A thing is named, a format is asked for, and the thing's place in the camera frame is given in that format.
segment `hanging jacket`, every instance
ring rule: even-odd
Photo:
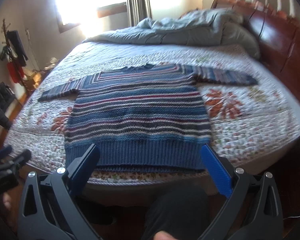
[[[18,31],[7,31],[7,36],[11,42],[11,44],[14,47],[14,50],[16,54],[18,55],[18,62],[22,67],[26,66],[26,60],[28,60],[28,57],[26,55],[26,52],[22,46],[20,36]]]
[[[3,82],[0,83],[0,125],[5,129],[9,129],[11,122],[9,118],[5,115],[5,111],[15,99],[15,95],[11,92],[8,86]]]

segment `knitted sweater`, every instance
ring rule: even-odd
[[[211,139],[196,82],[257,83],[235,71],[147,64],[86,76],[39,100],[78,94],[66,126],[66,166],[95,143],[99,170],[193,172],[204,169],[200,149]]]

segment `sweater sleeve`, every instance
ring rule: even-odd
[[[66,97],[71,94],[78,93],[79,90],[82,88],[85,79],[86,77],[83,77],[77,80],[73,80],[71,82],[67,82],[62,85],[55,86],[47,91],[44,91],[41,97],[39,98],[39,101]]]
[[[227,85],[257,85],[255,78],[243,72],[219,69],[205,66],[187,66],[192,69],[192,75],[196,82],[208,82]]]

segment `black pants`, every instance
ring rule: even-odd
[[[209,225],[208,196],[200,187],[182,187],[159,197],[146,214],[141,240],[165,231],[178,240],[196,240]]]

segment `floral quilt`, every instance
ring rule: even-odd
[[[179,46],[170,51],[120,57],[70,68],[61,62],[27,101],[14,121],[5,144],[11,144],[15,153],[24,148],[31,150],[29,164],[42,171],[53,172],[64,166],[64,132],[74,98],[38,102],[42,92],[102,70],[136,67],[146,63],[212,66],[242,71],[258,80],[258,85],[250,87],[216,84],[198,87],[210,116],[212,146],[234,166],[269,155],[300,136],[300,125],[284,94],[274,84],[273,78],[241,47]],[[205,171],[196,174],[95,171],[89,181],[103,185],[148,185],[206,175]]]

